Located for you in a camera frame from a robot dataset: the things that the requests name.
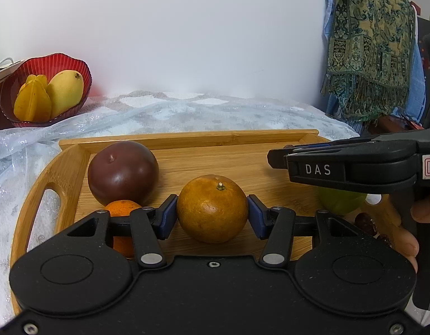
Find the patterned green fringed shawl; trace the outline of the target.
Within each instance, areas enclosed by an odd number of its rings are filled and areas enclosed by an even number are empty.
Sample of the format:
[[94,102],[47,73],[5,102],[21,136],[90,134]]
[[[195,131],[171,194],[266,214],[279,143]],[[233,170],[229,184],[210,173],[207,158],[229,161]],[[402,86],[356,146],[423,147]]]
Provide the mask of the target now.
[[322,91],[346,119],[369,121],[407,102],[415,42],[409,0],[333,0]]

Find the wooden bamboo tray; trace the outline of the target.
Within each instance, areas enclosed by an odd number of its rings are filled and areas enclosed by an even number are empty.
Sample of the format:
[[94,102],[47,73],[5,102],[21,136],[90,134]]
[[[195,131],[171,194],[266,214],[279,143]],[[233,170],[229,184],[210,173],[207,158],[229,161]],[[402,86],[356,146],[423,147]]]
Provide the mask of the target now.
[[[184,185],[191,179],[203,174],[221,174],[233,179],[241,186],[246,194],[257,194],[264,201],[264,204],[287,204],[291,209],[295,209],[302,216],[311,217],[314,215],[315,209],[321,209],[322,204],[319,199],[318,189],[307,185],[289,183],[287,174],[283,170],[273,170],[266,163],[265,150],[276,148],[279,144],[283,144],[280,138],[289,138],[289,144],[302,143],[319,143],[323,140],[316,133],[308,131],[277,131],[271,133],[266,139],[264,131],[256,131],[247,133],[240,131],[239,133],[231,132],[211,132],[216,133],[216,144],[203,144],[203,133],[195,133],[195,138],[190,138],[190,133],[171,134],[168,137],[166,134],[160,135],[144,135],[130,136],[129,138],[142,138],[140,140],[153,150],[154,155],[158,159],[160,168],[160,181],[156,196],[151,199],[152,204],[159,204],[162,199],[166,199],[168,194],[178,194]],[[35,180],[30,193],[23,203],[23,208],[20,211],[18,218],[14,243],[12,244],[11,263],[12,269],[16,258],[20,258],[26,252],[30,230],[35,220],[35,217],[40,219],[43,215],[41,210],[37,216],[37,210],[40,207],[41,200],[45,190],[51,189],[57,193],[61,200],[61,208],[58,213],[55,233],[73,224],[85,216],[85,210],[99,209],[101,204],[98,204],[95,198],[91,195],[88,188],[88,165],[98,149],[102,148],[110,138],[93,138],[80,140],[71,140],[68,144],[66,141],[61,143],[62,152],[59,153],[53,160],[43,169],[42,173]],[[199,147],[190,147],[193,144],[203,144]],[[210,245],[199,243],[191,239],[180,228],[175,225],[172,230],[171,239],[162,242],[167,258],[172,258],[175,254],[194,254],[206,253],[210,254],[248,254],[253,253],[258,255],[258,250],[264,247],[264,241],[255,239],[253,230],[247,224],[244,230],[238,235],[238,238],[231,240],[225,244]],[[72,289],[75,285],[59,284],[58,286],[65,287],[66,292],[56,294],[53,292],[52,286],[57,286],[43,278],[43,284],[46,282],[47,287],[43,289],[36,287],[35,294],[42,295],[41,300],[48,300],[46,310],[44,308],[41,313],[53,315],[53,310],[63,310],[64,305],[67,305],[66,310],[81,309],[87,300],[86,295],[97,295],[100,289],[113,292],[113,282],[104,279],[103,285],[94,282],[93,274],[92,281],[85,280],[85,292],[80,295],[73,295]],[[152,285],[161,285],[165,289],[183,289],[185,294],[188,294],[183,285],[177,284],[177,279],[162,281],[159,275],[155,274],[154,278],[147,276]],[[145,276],[142,275],[140,280],[135,279],[135,289],[138,285],[148,285],[150,282],[145,281]]]

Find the green apple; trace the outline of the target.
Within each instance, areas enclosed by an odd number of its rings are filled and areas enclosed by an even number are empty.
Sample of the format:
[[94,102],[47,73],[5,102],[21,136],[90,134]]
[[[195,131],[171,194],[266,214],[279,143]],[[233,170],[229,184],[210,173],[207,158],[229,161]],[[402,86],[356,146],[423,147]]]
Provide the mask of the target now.
[[324,208],[338,216],[344,216],[358,209],[367,197],[367,194],[332,188],[318,188],[318,194]]

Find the yellow star fruit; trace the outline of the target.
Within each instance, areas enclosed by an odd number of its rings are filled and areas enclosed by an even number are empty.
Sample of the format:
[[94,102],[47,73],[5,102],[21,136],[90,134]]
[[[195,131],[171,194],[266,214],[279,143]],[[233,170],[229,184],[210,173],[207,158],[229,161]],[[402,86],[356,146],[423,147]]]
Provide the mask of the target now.
[[46,92],[47,86],[45,75],[27,76],[14,103],[14,116],[19,121],[44,123],[51,119],[51,99]]

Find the white snowflake table cloth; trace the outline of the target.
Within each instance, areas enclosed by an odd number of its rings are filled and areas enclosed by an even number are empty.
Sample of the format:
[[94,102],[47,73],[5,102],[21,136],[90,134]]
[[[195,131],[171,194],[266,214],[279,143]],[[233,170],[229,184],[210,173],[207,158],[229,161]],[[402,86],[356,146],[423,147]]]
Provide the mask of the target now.
[[294,100],[136,91],[90,98],[80,114],[45,128],[0,130],[0,325],[12,319],[11,242],[29,190],[67,138],[183,131],[316,129],[329,140],[359,132],[319,109]]

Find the dark purple round fruit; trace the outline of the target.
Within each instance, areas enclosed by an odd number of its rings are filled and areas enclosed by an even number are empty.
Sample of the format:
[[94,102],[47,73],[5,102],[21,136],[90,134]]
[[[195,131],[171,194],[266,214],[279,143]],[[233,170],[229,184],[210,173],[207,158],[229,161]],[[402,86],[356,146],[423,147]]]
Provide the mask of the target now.
[[107,146],[88,166],[88,187],[104,206],[117,200],[146,205],[157,189],[159,178],[159,165],[153,153],[133,141]]

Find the brownish orange citrus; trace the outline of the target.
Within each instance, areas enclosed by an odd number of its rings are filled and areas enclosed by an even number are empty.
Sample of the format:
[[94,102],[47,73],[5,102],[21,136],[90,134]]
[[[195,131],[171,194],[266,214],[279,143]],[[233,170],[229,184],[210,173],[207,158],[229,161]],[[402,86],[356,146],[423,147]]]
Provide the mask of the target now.
[[190,237],[203,243],[225,243],[246,225],[248,199],[230,178],[199,176],[181,190],[177,214],[179,224]]

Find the yellow mango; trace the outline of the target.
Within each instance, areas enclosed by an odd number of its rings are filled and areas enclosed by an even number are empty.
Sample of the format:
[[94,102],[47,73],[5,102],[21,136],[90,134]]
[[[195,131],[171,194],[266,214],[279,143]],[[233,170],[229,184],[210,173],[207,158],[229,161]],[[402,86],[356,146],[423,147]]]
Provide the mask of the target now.
[[46,92],[51,99],[51,118],[60,116],[82,99],[84,80],[76,70],[62,70],[48,83]]

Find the orange tangerine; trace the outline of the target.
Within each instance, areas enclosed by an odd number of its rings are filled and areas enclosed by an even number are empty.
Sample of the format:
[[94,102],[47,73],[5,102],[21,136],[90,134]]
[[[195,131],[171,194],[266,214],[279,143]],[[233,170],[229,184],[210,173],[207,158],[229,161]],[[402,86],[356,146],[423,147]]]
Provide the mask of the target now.
[[[141,208],[141,206],[131,200],[113,201],[104,207],[104,209],[110,212],[112,218],[129,217],[132,210],[139,208]],[[129,259],[135,256],[131,229],[128,224],[124,223],[123,225],[116,226],[113,238],[113,249]]]

